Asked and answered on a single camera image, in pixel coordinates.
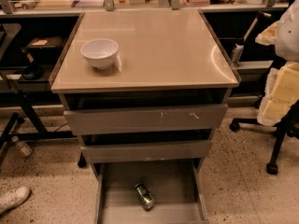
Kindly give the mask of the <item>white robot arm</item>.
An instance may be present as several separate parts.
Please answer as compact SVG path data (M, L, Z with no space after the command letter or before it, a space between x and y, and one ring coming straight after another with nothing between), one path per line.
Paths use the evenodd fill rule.
M255 38L261 45L275 46L275 53L287 62L281 68L271 68L266 78L257 121L274 126L299 100L299 5L292 5Z

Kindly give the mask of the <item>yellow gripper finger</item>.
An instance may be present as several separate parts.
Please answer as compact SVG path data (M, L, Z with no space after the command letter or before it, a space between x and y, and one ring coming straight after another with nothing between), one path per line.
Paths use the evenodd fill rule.
M257 121L264 126L274 126L299 100L299 63L286 62L280 69L271 68L264 91Z

